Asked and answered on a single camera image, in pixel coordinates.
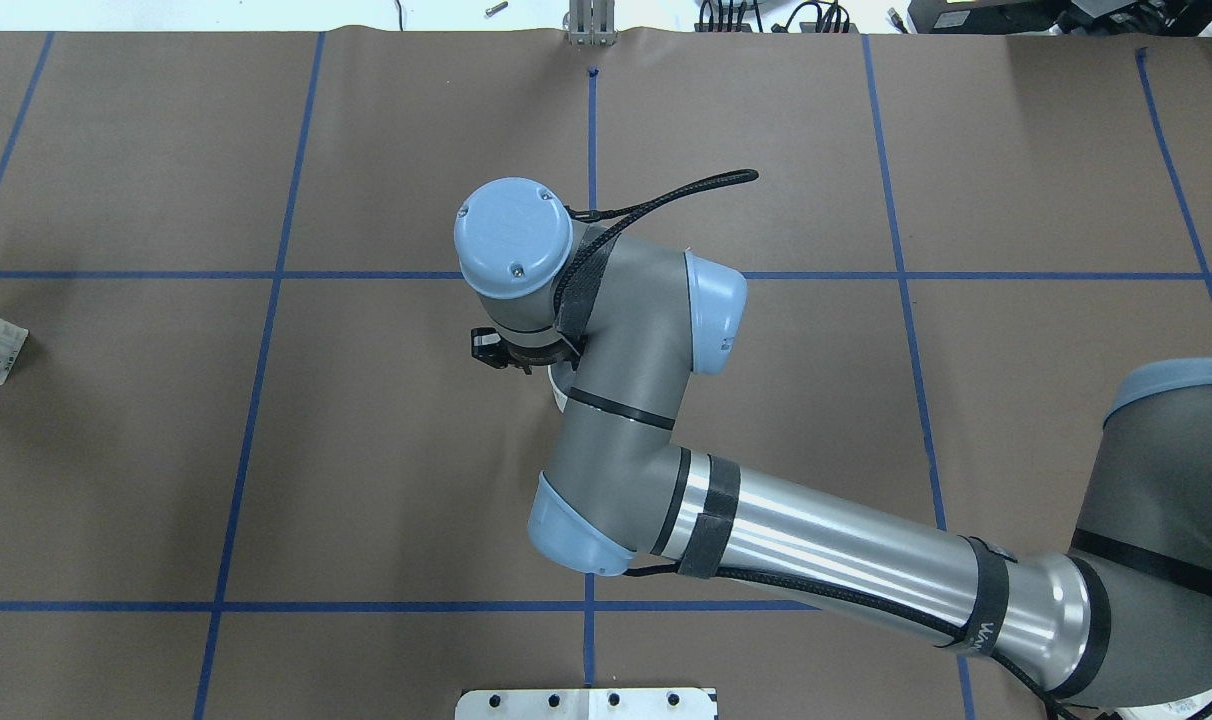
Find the white mug with handle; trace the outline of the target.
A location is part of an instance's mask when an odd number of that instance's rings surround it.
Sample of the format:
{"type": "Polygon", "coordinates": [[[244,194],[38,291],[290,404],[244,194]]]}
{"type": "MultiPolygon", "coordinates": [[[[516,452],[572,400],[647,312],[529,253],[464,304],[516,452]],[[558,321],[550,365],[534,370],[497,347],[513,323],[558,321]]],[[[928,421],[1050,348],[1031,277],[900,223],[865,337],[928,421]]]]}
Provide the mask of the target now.
{"type": "Polygon", "coordinates": [[[573,387],[574,382],[574,368],[564,362],[551,365],[548,368],[548,381],[550,381],[558,410],[560,413],[565,413],[566,405],[568,405],[568,389],[573,387]]]}

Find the aluminium frame post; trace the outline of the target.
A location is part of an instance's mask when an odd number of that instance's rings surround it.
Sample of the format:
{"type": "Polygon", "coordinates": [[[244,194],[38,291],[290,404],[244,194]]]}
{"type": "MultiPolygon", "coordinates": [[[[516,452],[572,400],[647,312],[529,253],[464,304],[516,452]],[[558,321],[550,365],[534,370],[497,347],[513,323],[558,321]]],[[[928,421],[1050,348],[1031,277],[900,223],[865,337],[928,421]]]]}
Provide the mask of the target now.
{"type": "Polygon", "coordinates": [[[608,47],[618,41],[614,0],[571,0],[564,24],[571,46],[608,47]]]}

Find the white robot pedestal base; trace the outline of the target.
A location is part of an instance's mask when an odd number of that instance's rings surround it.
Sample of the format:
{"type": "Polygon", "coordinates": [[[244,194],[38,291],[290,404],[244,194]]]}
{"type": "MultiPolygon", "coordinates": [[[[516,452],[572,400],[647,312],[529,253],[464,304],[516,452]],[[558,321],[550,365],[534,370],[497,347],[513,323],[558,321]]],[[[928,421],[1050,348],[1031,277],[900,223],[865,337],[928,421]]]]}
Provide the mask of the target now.
{"type": "Polygon", "coordinates": [[[454,719],[720,719],[714,688],[475,688],[454,719]]]}

